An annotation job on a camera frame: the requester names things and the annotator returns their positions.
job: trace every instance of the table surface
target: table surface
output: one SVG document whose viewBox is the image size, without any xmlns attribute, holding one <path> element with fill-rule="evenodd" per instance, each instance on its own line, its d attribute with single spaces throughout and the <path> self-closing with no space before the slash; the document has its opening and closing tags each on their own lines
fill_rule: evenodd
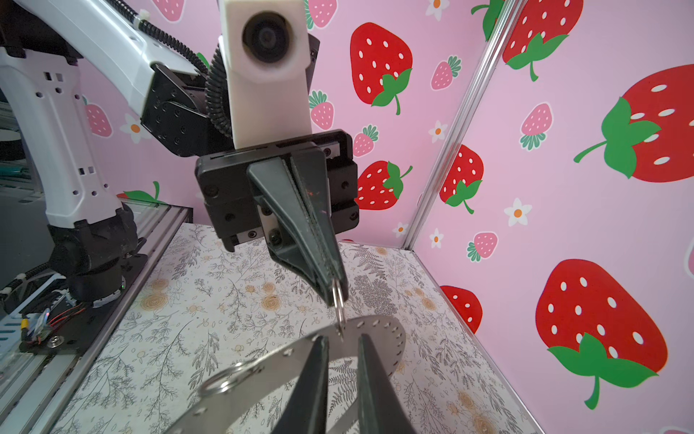
<svg viewBox="0 0 694 434">
<path fill-rule="evenodd" d="M 348 317 L 393 315 L 407 331 L 391 383 L 418 433 L 541 432 L 412 252 L 340 250 Z M 334 321 L 308 284 L 271 261 L 264 240 L 229 253 L 212 227 L 183 224 L 52 433 L 162 433 L 214 373 Z M 355 398 L 356 370 L 353 358 L 331 364 L 328 426 Z M 292 387 L 265 397 L 228 433 L 270 433 Z"/>
</svg>

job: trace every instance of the metal ring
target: metal ring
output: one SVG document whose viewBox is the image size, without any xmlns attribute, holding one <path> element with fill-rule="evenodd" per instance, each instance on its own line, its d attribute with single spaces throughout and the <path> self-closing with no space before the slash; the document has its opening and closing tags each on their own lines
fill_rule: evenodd
<svg viewBox="0 0 694 434">
<path fill-rule="evenodd" d="M 373 340 L 386 372 L 395 371 L 405 350 L 402 324 L 384 315 L 358 317 L 347 321 L 344 334 L 338 335 L 329 325 L 303 336 L 271 353 L 227 368 L 203 383 L 198 391 L 200 401 L 178 418 L 166 434 L 223 434 L 258 401 L 298 377 L 318 336 L 328 338 L 330 361 L 357 357 L 359 337 L 367 334 Z M 328 434 L 345 433 L 358 418 L 355 400 L 328 430 Z"/>
<path fill-rule="evenodd" d="M 337 327 L 337 334 L 342 336 L 345 327 L 347 327 L 347 318 L 345 317 L 345 302 L 342 296 L 342 285 L 336 278 L 332 280 L 332 298 L 335 300 L 335 326 Z"/>
</svg>

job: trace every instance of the green stem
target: green stem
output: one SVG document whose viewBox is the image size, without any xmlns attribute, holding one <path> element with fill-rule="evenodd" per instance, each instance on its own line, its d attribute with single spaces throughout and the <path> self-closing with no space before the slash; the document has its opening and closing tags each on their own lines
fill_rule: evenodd
<svg viewBox="0 0 694 434">
<path fill-rule="evenodd" d="M 488 8 L 488 7 L 489 7 L 489 5 L 479 5 L 479 6 L 475 6 L 475 7 L 472 9 L 472 11 L 470 11 L 470 13 L 474 15 L 475 12 L 477 12 L 478 10 L 484 9 L 484 8 Z"/>
<path fill-rule="evenodd" d="M 595 410 L 595 407 L 598 406 L 598 398 L 600 398 L 600 377 L 595 376 L 595 387 L 593 388 L 593 394 L 591 395 L 590 398 L 588 398 L 585 403 L 586 407 L 590 408 L 591 410 Z"/>
<path fill-rule="evenodd" d="M 398 104 L 398 111 L 395 112 L 395 116 L 397 116 L 400 114 L 400 100 L 398 99 L 398 95 L 395 96 L 395 102 Z"/>
<path fill-rule="evenodd" d="M 402 176 L 400 177 L 400 179 L 403 179 L 403 178 L 404 178 L 408 173 L 410 173 L 411 171 L 412 171 L 412 166 L 409 167 L 409 169 L 407 170 L 407 172 L 405 172 L 405 174 L 402 175 Z"/>
<path fill-rule="evenodd" d="M 540 78 L 535 74 L 535 69 L 532 67 L 532 62 L 530 63 L 530 79 L 533 81 L 537 81 L 537 79 Z"/>
<path fill-rule="evenodd" d="M 606 143 L 607 143 L 607 140 L 605 140 L 604 142 L 601 142 L 601 143 L 598 143 L 598 144 L 596 144 L 596 145 L 593 145 L 593 146 L 589 147 L 589 148 L 586 149 L 585 151 L 583 151 L 583 152 L 581 152 L 580 154 L 578 154 L 577 156 L 575 156 L 575 157 L 573 158 L 573 160 L 574 160 L 575 162 L 581 162 L 581 160 L 583 159 L 583 157 L 587 156 L 590 152 L 595 151 L 597 148 L 601 147 L 603 144 L 606 144 Z"/>
<path fill-rule="evenodd" d="M 467 208 L 467 210 L 470 214 L 475 214 L 475 210 L 470 209 L 470 207 L 468 206 L 468 203 L 465 202 L 465 200 L 463 200 L 463 205 L 465 205 L 465 208 Z"/>
</svg>

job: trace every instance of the pink wall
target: pink wall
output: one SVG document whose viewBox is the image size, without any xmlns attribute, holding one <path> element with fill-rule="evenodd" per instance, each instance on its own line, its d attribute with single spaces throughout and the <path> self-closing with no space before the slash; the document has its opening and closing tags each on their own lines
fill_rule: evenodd
<svg viewBox="0 0 694 434">
<path fill-rule="evenodd" d="M 192 0 L 178 0 L 183 13 L 175 22 L 168 21 L 153 0 L 128 1 L 136 10 L 145 8 L 151 11 L 151 21 L 155 25 L 183 41 L 193 51 L 200 51 L 207 59 L 212 57 L 217 36 L 220 33 L 219 11 L 214 0 L 195 3 Z M 162 4 L 164 8 L 164 5 L 170 3 L 158 2 L 158 4 Z M 317 2 L 311 0 L 309 4 L 315 6 Z M 475 5 L 473 0 L 455 3 L 448 0 L 441 2 L 437 0 L 435 3 L 433 0 L 406 2 L 339 0 L 335 4 L 337 9 L 332 12 L 332 19 L 327 24 L 315 22 L 311 29 L 311 32 L 321 40 L 312 90 L 320 90 L 327 94 L 327 102 L 333 106 L 335 115 L 330 128 L 344 129 L 356 138 L 363 128 L 369 125 L 377 126 L 378 140 L 374 142 L 373 150 L 355 158 L 360 174 L 379 161 L 390 161 L 399 166 L 401 175 L 409 166 L 413 166 L 407 177 L 402 179 L 403 191 L 397 201 L 389 200 L 389 207 L 386 210 L 364 209 L 360 225 L 355 230 L 340 236 L 358 242 L 399 247 L 404 240 L 403 233 L 393 230 L 400 227 L 400 224 L 405 228 L 409 226 L 418 198 L 445 138 L 444 131 L 438 137 L 439 140 L 432 142 L 430 131 L 438 128 L 437 122 L 440 123 L 438 125 L 451 125 L 477 60 L 484 49 L 484 34 L 480 28 L 482 15 L 481 12 L 475 16 L 470 14 L 470 9 Z M 433 6 L 434 4 L 439 5 L 438 10 Z M 409 85 L 398 94 L 400 115 L 396 115 L 395 101 L 385 107 L 372 107 L 369 103 L 364 103 L 355 91 L 350 62 L 350 39 L 355 29 L 369 22 L 399 37 L 407 47 L 398 48 L 402 50 L 409 48 L 412 53 L 412 74 Z M 374 28 L 367 27 L 362 30 L 367 33 L 357 34 L 356 39 L 364 39 L 365 35 L 373 37 L 372 43 L 374 43 L 375 39 L 382 38 L 383 35 Z M 395 48 L 394 38 L 387 33 L 385 38 L 391 40 L 390 48 Z M 359 48 L 362 51 L 368 51 L 372 47 L 376 46 L 357 47 L 356 52 Z M 387 57 L 384 58 L 389 55 L 388 53 L 366 52 L 366 54 L 375 56 L 374 59 L 378 61 L 376 69 L 378 74 L 383 75 L 388 72 L 383 69 L 385 63 L 389 63 L 389 66 L 393 64 L 392 73 L 398 72 L 395 66 L 398 60 L 390 61 Z M 450 56 L 457 56 L 462 60 L 461 69 L 450 85 L 434 90 L 432 77 L 439 64 L 447 62 Z M 195 209 L 197 222 L 209 222 L 193 177 L 195 158 L 173 156 L 153 138 L 143 138 L 141 133 L 139 135 L 129 133 L 130 121 L 126 119 L 126 114 L 133 115 L 133 113 L 129 111 L 124 99 L 87 61 L 81 60 L 81 68 L 84 93 L 90 103 L 102 107 L 112 124 L 113 134 L 110 137 L 94 135 L 96 159 L 100 163 L 101 173 L 111 188 L 116 192 L 143 190 L 154 196 L 153 181 L 157 181 L 160 184 L 159 200 L 192 206 Z M 443 76 L 439 75 L 439 78 L 443 83 L 447 83 L 450 75 L 447 75 L 448 71 L 445 67 L 443 70 Z M 383 91 L 382 87 L 374 88 L 372 95 L 381 91 Z M 317 124 L 313 127 L 314 132 L 322 131 Z M 140 136 L 138 143 L 131 140 L 133 136 Z M 387 172 L 385 163 L 381 164 Z M 370 202 L 368 199 L 368 197 L 362 199 L 364 202 L 360 205 Z"/>
<path fill-rule="evenodd" d="M 549 11 L 549 40 L 551 20 L 570 15 L 564 4 L 581 3 L 536 2 L 521 15 L 529 22 L 519 24 L 514 55 L 530 30 L 540 33 L 532 27 L 543 25 L 540 6 Z M 484 162 L 479 191 L 466 201 L 475 213 L 437 200 L 416 243 L 440 285 L 479 299 L 477 336 L 547 433 L 694 431 L 694 67 L 627 92 L 651 74 L 694 64 L 692 17 L 685 0 L 587 1 L 566 40 L 534 62 L 537 81 L 528 66 L 500 62 L 464 138 Z M 661 84 L 668 87 L 655 92 Z M 614 113 L 604 129 L 612 167 L 605 146 L 574 162 L 605 141 L 603 119 L 622 95 L 633 111 Z M 541 107 L 525 133 L 539 134 L 546 122 L 551 128 L 528 151 L 521 128 L 541 103 L 553 119 Z M 662 129 L 634 126 L 644 121 Z M 472 175 L 463 164 L 457 182 L 464 176 Z M 480 237 L 480 256 L 470 248 L 478 233 L 495 234 Z M 561 263 L 574 259 L 590 262 Z M 601 389 L 591 410 L 583 401 L 595 375 Z"/>
</svg>

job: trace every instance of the camera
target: camera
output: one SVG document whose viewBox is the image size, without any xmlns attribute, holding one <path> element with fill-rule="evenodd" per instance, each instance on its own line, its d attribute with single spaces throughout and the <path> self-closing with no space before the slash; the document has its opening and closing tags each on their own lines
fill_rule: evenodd
<svg viewBox="0 0 694 434">
<path fill-rule="evenodd" d="M 236 149 L 311 134 L 303 0 L 220 0 Z"/>
</svg>

